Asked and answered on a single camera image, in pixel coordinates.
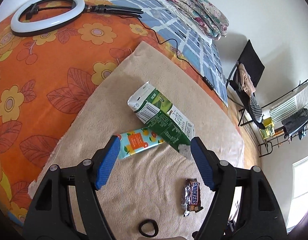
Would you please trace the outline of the blue plaid bedsheet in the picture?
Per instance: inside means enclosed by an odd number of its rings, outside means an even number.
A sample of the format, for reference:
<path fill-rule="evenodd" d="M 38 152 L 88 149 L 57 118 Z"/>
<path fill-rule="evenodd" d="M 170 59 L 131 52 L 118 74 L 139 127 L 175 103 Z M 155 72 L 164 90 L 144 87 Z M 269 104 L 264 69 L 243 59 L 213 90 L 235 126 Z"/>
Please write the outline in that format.
<path fill-rule="evenodd" d="M 155 30 L 160 38 L 168 40 L 167 48 L 178 50 L 190 64 L 205 76 L 214 87 L 217 96 L 228 106 L 226 78 L 223 74 L 219 51 L 215 44 L 209 44 L 179 17 L 168 11 L 157 0 L 108 0 L 114 5 L 140 8 L 141 21 Z"/>

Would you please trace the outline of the black clothes drying rack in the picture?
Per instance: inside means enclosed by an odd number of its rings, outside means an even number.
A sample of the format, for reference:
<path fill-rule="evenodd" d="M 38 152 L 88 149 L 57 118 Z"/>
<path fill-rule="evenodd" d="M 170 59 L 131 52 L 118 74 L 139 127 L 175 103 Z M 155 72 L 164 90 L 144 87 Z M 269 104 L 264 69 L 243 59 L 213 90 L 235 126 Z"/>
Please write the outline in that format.
<path fill-rule="evenodd" d="M 258 145 L 260 157 L 270 155 L 274 148 L 290 143 L 295 137 L 302 139 L 308 130 L 308 79 L 291 91 L 263 107 L 265 119 L 271 117 L 275 134 L 262 139 Z"/>

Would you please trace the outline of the green white milk carton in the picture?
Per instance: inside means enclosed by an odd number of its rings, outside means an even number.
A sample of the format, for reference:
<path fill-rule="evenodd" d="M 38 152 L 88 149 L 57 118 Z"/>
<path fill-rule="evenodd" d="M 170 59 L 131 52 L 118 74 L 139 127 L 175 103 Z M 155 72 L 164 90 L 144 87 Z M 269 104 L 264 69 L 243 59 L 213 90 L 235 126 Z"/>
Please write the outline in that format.
<path fill-rule="evenodd" d="M 127 101 L 140 121 L 178 153 L 193 160 L 190 150 L 194 124 L 150 83 L 142 85 Z"/>

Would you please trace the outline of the beige fleece blanket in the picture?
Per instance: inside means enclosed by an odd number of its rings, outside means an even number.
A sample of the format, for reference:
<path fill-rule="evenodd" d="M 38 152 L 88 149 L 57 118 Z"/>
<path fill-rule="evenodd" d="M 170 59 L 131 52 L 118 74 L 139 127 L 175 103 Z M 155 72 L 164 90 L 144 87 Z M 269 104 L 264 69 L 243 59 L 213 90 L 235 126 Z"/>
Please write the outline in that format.
<path fill-rule="evenodd" d="M 69 167 L 90 158 L 110 137 L 140 129 L 142 122 L 128 99 L 145 83 L 166 96 L 193 124 L 207 149 L 236 167 L 243 167 L 244 142 L 228 115 L 179 66 L 141 42 L 135 51 L 95 89 L 47 161 Z M 194 161 L 163 143 L 115 162 L 98 200 L 117 239 L 138 239 L 138 225 L 154 219 L 158 238 L 191 239 L 213 199 L 201 185 L 203 210 L 184 217 L 182 189 L 186 179 L 201 180 Z"/>

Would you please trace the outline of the yellow box on rack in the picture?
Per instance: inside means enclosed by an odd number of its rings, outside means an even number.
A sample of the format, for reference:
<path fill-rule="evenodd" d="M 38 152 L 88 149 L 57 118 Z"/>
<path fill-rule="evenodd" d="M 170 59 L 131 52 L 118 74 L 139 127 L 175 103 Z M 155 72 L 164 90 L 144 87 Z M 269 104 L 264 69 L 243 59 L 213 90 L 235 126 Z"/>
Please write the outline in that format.
<path fill-rule="evenodd" d="M 272 121 L 272 118 L 269 117 L 265 120 L 263 120 L 264 129 L 260 129 L 260 133 L 262 136 L 262 139 L 268 139 L 269 137 L 272 137 L 275 134 L 274 129 L 274 123 Z"/>

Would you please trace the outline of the folded floral quilt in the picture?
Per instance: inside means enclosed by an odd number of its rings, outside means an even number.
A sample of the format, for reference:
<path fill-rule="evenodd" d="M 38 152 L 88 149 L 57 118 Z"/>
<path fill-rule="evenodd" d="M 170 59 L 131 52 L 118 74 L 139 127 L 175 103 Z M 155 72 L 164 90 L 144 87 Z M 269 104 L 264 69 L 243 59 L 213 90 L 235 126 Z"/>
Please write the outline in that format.
<path fill-rule="evenodd" d="M 229 21 L 226 16 L 208 0 L 166 0 L 186 16 L 200 31 L 212 40 L 227 35 Z"/>

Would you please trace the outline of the brown Snickers wrapper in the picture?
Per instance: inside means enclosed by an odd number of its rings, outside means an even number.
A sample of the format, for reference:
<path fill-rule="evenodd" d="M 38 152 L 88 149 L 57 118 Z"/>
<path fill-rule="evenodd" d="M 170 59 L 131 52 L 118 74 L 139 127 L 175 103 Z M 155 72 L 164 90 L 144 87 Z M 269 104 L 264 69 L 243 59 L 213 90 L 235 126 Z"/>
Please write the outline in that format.
<path fill-rule="evenodd" d="M 198 213 L 203 210 L 201 205 L 200 183 L 196 178 L 186 179 L 182 191 L 181 207 L 183 208 L 183 216 L 187 217 L 191 212 Z"/>

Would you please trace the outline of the light blue orange wrapper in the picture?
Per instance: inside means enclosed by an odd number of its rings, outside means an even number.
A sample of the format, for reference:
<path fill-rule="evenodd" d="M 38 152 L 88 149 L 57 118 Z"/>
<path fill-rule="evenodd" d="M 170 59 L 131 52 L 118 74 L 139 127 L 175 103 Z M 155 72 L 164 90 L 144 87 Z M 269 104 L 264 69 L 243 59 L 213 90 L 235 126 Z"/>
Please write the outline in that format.
<path fill-rule="evenodd" d="M 164 139 L 147 127 L 116 135 L 120 139 L 119 159 L 143 152 L 162 144 Z"/>

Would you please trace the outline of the black folding chair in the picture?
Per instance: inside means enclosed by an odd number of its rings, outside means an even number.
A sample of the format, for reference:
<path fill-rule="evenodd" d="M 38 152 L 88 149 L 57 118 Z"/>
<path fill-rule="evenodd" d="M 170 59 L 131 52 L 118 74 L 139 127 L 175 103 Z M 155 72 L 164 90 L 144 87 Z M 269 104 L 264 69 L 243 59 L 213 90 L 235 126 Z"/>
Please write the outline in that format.
<path fill-rule="evenodd" d="M 232 87 L 241 101 L 239 126 L 254 123 L 259 129 L 265 128 L 263 112 L 255 98 L 255 91 L 264 70 L 265 66 L 251 41 L 247 41 L 226 81 L 226 86 Z"/>

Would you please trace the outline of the orange floral bedsheet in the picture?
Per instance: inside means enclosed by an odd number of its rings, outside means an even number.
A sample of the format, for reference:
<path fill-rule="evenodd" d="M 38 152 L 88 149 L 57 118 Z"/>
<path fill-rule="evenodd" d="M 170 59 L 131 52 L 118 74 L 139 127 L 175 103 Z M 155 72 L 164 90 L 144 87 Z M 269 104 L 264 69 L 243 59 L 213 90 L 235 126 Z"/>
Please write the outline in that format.
<path fill-rule="evenodd" d="M 92 5 L 108 0 L 85 0 Z M 141 20 L 84 14 L 32 37 L 0 23 L 0 208 L 22 225 L 28 188 L 96 87 L 146 42 L 196 77 L 198 70 Z"/>

